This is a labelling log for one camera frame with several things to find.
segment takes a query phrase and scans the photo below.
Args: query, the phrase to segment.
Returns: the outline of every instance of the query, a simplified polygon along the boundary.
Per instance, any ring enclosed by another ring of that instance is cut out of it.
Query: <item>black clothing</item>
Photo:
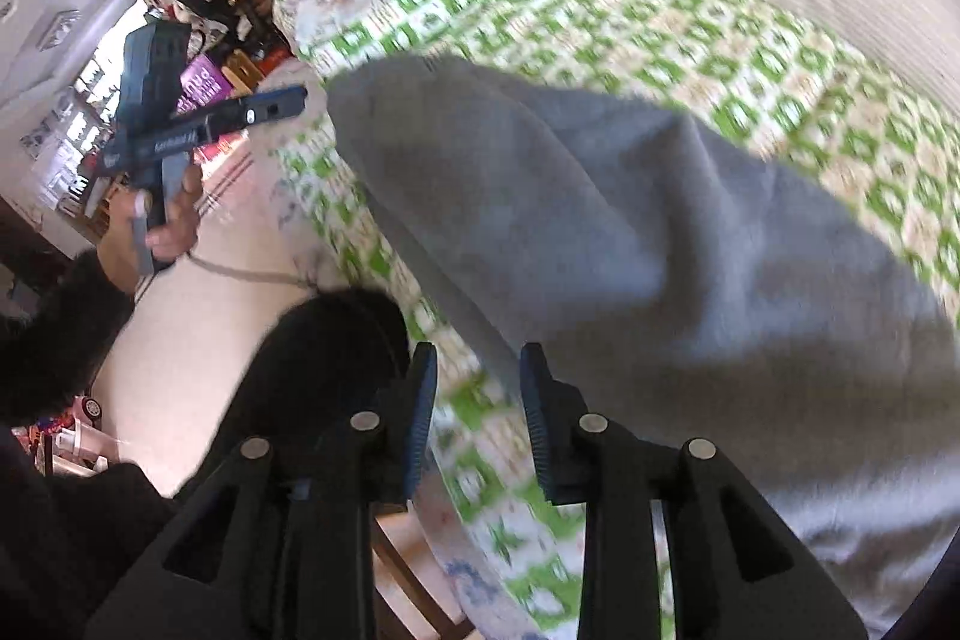
[[[225,25],[227,30],[236,30],[239,18],[237,13],[227,4],[227,0],[177,0],[195,15],[215,23]]]
[[[45,479],[8,430],[67,407],[132,312],[131,297],[110,285],[88,253],[32,323],[0,325],[5,636],[18,629],[82,636],[89,616],[176,511],[133,464],[87,479]],[[298,469],[302,451],[331,420],[363,408],[408,362],[402,315],[382,293],[325,292],[294,307],[260,345],[181,494],[252,434],[270,437],[280,465]]]

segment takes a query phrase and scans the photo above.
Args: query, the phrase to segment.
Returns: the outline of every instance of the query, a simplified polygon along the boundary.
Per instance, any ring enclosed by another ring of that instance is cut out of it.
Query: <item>gray fabric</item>
[[[539,340],[640,437],[714,440],[890,627],[960,524],[958,357],[933,293],[840,203],[690,116],[452,58],[370,63],[328,109],[481,360]]]

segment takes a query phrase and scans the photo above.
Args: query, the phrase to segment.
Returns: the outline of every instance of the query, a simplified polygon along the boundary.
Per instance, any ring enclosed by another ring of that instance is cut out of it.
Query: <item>cable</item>
[[[193,254],[192,250],[187,250],[186,257],[192,263],[200,266],[200,268],[204,269],[205,271],[218,274],[223,277],[229,277],[232,280],[240,280],[245,283],[273,283],[277,285],[297,286],[306,290],[311,290],[311,292],[314,293],[320,293],[320,287],[316,286],[314,283],[311,283],[309,280],[301,280],[301,278],[295,277],[292,274],[283,274],[282,272],[251,272],[246,271],[246,269],[234,269],[231,266],[221,266],[219,263],[211,263],[210,261],[197,258]],[[147,287],[150,286],[151,282],[154,282],[152,278],[150,282],[147,283]],[[368,322],[373,324],[373,328],[376,329],[376,333],[379,335],[380,340],[383,342],[384,348],[386,348],[387,355],[390,357],[390,363],[394,366],[394,374],[395,376],[399,377],[401,374],[400,361],[397,360],[397,354],[394,352],[394,346],[392,346],[390,343],[390,338],[387,336],[387,332],[384,330],[383,324],[380,323],[380,321],[373,313],[371,313],[371,311],[360,304],[360,302],[347,298],[346,292],[330,293],[334,295],[338,302],[341,304],[346,304],[350,309],[361,314],[365,317],[365,319],[368,320]]]
[[[147,295],[147,291],[150,290],[151,285],[154,285],[155,279],[157,279],[157,276],[155,274],[152,274],[150,275],[150,277],[147,277],[147,282],[143,284],[143,287],[141,287],[139,292],[137,292],[136,298],[133,299],[133,306],[138,305],[140,303],[140,300]]]
[[[306,290],[318,290],[317,286],[309,280],[301,279],[293,274],[284,274],[283,272],[254,272],[246,269],[235,269],[232,266],[221,266],[219,263],[206,261],[197,258],[192,250],[186,251],[186,257],[196,266],[205,269],[213,274],[219,274],[222,277],[231,277],[234,280],[242,280],[245,283],[273,283],[280,286],[296,286]]]

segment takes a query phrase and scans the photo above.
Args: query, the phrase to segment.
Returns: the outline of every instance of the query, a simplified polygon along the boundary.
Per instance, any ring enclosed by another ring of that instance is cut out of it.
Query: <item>person's hand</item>
[[[167,202],[167,223],[147,234],[147,247],[160,261],[173,261],[197,243],[200,215],[197,201],[203,195],[200,167],[190,165],[184,172],[184,189]],[[136,247],[133,244],[133,218],[142,215],[144,197],[136,191],[117,194],[110,199],[110,227],[97,245],[97,258],[104,274],[114,286],[130,295],[140,281]]]

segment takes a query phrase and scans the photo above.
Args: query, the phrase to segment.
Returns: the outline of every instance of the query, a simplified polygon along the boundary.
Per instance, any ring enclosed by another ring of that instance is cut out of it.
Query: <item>floor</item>
[[[221,266],[296,274],[245,148],[206,182],[219,193],[200,222],[195,254]],[[293,286],[215,275],[182,260],[142,293],[94,386],[104,432],[119,441],[164,494],[173,494],[205,453],[234,387],[277,316],[304,297]],[[411,513],[384,530],[418,580],[453,619],[462,613]],[[416,640],[437,634],[374,557],[384,599]]]

